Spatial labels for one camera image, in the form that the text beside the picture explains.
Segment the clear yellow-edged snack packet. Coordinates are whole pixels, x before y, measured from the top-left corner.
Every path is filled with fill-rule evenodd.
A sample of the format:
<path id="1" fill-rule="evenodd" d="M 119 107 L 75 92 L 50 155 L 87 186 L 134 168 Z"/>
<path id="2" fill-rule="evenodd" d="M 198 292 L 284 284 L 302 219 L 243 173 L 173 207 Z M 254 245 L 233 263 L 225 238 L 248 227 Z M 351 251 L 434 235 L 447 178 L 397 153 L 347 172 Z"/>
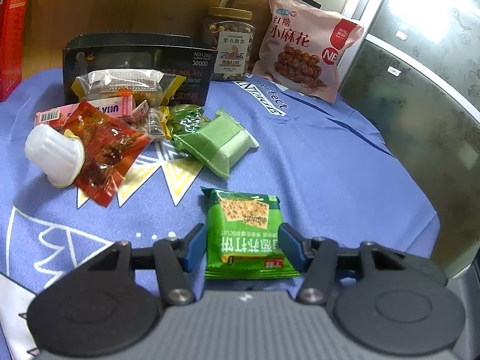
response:
<path id="1" fill-rule="evenodd" d="M 184 83 L 185 77 L 154 69 L 113 68 L 78 76 L 72 91 L 79 99 L 97 100 L 132 95 L 139 105 L 166 106 Z"/>

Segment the white plastic jelly cup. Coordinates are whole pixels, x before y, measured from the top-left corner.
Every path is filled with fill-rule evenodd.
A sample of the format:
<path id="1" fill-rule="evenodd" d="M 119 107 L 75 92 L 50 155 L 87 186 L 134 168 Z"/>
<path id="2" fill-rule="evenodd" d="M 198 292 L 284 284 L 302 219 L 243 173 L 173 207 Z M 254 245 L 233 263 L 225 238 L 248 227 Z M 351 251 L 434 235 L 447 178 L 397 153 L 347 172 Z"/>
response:
<path id="1" fill-rule="evenodd" d="M 70 186 L 86 160 L 81 139 L 71 130 L 59 133 L 47 124 L 39 124 L 28 135 L 24 152 L 55 188 Z"/>

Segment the red orange snack packet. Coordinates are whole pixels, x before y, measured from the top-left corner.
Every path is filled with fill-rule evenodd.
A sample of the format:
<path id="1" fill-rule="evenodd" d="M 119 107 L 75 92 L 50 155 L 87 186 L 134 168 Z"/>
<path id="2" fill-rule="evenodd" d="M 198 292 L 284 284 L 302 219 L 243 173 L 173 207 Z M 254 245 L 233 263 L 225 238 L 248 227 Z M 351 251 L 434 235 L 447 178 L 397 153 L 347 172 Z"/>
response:
<path id="1" fill-rule="evenodd" d="M 76 136 L 83 144 L 85 160 L 74 185 L 103 207 L 109 206 L 128 170 L 153 141 L 85 100 L 69 116 L 61 133 Z"/>

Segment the black open box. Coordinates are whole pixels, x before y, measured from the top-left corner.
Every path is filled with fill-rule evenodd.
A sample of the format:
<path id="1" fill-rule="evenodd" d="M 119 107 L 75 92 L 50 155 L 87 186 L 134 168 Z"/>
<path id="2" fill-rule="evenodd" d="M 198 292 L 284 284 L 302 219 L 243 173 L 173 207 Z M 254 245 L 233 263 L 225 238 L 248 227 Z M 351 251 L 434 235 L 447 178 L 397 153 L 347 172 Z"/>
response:
<path id="1" fill-rule="evenodd" d="M 108 68 L 137 68 L 185 77 L 173 102 L 203 106 L 215 60 L 214 48 L 194 37 L 161 33 L 82 34 L 63 49 L 65 102 L 78 102 L 72 91 L 78 76 Z"/>

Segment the wooden board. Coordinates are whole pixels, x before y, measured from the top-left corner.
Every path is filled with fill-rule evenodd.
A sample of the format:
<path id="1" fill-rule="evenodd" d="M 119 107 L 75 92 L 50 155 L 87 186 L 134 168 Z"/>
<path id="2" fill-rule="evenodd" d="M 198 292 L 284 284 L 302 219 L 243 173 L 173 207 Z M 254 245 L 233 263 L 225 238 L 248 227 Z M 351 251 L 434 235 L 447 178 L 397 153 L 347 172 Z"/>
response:
<path id="1" fill-rule="evenodd" d="M 173 33 L 197 37 L 221 0 L 28 0 L 23 77 L 62 65 L 68 41 L 83 33 Z"/>

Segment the green biscuit packet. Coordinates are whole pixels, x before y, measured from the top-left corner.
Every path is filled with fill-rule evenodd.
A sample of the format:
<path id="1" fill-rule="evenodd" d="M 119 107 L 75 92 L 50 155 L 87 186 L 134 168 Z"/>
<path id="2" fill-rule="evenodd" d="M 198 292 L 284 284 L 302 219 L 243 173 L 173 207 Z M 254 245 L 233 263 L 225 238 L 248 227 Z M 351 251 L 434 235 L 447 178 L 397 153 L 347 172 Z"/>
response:
<path id="1" fill-rule="evenodd" d="M 299 276 L 278 245 L 283 223 L 274 195 L 202 188 L 208 201 L 210 280 L 281 280 Z"/>

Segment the dark green candy packet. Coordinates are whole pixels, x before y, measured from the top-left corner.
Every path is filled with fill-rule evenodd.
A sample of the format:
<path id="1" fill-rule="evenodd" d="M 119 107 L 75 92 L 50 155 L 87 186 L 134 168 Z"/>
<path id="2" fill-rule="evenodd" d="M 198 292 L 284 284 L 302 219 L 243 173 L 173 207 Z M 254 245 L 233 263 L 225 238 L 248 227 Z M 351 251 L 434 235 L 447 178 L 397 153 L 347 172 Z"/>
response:
<path id="1" fill-rule="evenodd" d="M 204 114 L 201 106 L 178 104 L 169 108 L 167 127 L 172 137 L 195 133 L 212 120 Z"/>

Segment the red gift box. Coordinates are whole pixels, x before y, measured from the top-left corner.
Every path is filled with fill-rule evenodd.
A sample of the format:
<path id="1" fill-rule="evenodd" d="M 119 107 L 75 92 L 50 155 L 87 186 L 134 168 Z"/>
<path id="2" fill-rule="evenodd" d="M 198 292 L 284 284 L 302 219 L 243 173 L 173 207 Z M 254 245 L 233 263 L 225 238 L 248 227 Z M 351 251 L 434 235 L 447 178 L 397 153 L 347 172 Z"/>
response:
<path id="1" fill-rule="evenodd" d="M 22 81 L 24 20 L 28 0 L 1 0 L 1 102 Z"/>

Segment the nut jar with gold lid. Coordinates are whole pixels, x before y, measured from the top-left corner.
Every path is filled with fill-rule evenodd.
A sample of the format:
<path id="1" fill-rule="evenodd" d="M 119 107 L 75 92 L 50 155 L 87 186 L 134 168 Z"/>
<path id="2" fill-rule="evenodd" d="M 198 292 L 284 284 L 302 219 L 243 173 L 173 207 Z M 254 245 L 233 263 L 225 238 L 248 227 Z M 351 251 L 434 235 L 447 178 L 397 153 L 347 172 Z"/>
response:
<path id="1" fill-rule="evenodd" d="M 203 22 L 202 40 L 216 50 L 212 80 L 241 81 L 247 74 L 256 28 L 252 12 L 210 7 Z"/>

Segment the pink snack box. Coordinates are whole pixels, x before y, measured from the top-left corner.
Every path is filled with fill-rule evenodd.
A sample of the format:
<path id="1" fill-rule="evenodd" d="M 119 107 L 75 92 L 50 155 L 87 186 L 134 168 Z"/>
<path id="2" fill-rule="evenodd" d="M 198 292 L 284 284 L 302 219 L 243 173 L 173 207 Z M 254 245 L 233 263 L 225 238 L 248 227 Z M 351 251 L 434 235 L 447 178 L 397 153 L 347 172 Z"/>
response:
<path id="1" fill-rule="evenodd" d="M 149 110 L 147 100 L 144 100 L 137 105 L 132 95 L 109 97 L 89 101 L 88 103 L 102 113 L 117 119 L 122 119 L 126 123 L 138 122 L 147 116 Z M 78 104 L 71 104 L 37 112 L 35 115 L 34 126 L 46 124 L 53 129 L 59 130 L 64 126 L 67 119 L 77 107 Z"/>

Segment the light green cake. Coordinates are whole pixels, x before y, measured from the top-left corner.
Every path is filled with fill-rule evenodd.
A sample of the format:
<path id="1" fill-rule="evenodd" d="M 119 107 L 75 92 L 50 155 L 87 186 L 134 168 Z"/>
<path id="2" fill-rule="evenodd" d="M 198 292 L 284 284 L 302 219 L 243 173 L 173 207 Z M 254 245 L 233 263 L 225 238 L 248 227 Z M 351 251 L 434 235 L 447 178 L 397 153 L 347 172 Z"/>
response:
<path id="1" fill-rule="evenodd" d="M 250 149 L 260 144 L 236 119 L 224 109 L 216 111 L 216 118 L 194 133 L 173 134 L 179 150 L 193 155 L 215 175 L 230 177 L 230 169 Z"/>

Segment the gold-edged peanut packet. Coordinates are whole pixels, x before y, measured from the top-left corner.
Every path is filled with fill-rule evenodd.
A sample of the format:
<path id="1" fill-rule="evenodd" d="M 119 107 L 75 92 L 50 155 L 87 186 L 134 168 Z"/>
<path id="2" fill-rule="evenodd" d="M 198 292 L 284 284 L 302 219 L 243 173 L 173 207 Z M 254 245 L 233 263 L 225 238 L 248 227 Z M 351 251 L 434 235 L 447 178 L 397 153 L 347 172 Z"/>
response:
<path id="1" fill-rule="evenodd" d="M 154 141 L 171 141 L 172 134 L 167 126 L 170 115 L 168 106 L 151 107 L 146 117 L 129 125 L 135 130 L 149 135 Z"/>

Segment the blue printed cloth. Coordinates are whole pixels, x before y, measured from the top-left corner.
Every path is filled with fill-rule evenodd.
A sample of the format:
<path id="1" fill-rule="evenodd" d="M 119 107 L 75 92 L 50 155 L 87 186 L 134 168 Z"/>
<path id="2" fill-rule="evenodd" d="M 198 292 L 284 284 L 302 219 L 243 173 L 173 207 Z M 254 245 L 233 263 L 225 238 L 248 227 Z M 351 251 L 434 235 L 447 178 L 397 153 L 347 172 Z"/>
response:
<path id="1" fill-rule="evenodd" d="M 134 167 L 140 184 L 108 207 L 55 189 L 24 153 L 39 111 L 64 103 L 58 69 L 28 78 L 1 104 L 1 357 L 30 359 L 24 313 L 32 297 L 112 242 L 148 247 L 206 219 L 203 190 L 279 198 L 283 219 L 307 237 L 347 247 L 370 240 L 428 257 L 439 217 L 379 131 L 343 100 L 329 104 L 259 77 L 214 82 L 205 111 L 226 110 L 258 141 L 228 179 L 203 169 L 174 202 L 162 166 L 176 158 L 150 145 Z"/>

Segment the pink twist snack bag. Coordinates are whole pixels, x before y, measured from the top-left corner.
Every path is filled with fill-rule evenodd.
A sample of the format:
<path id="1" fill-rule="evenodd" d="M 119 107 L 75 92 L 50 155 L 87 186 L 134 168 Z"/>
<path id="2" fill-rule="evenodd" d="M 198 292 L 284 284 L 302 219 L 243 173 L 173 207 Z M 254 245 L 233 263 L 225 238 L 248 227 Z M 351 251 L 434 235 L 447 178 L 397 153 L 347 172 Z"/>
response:
<path id="1" fill-rule="evenodd" d="M 334 103 L 338 62 L 364 27 L 337 12 L 295 0 L 268 0 L 272 20 L 252 73 L 301 94 Z"/>

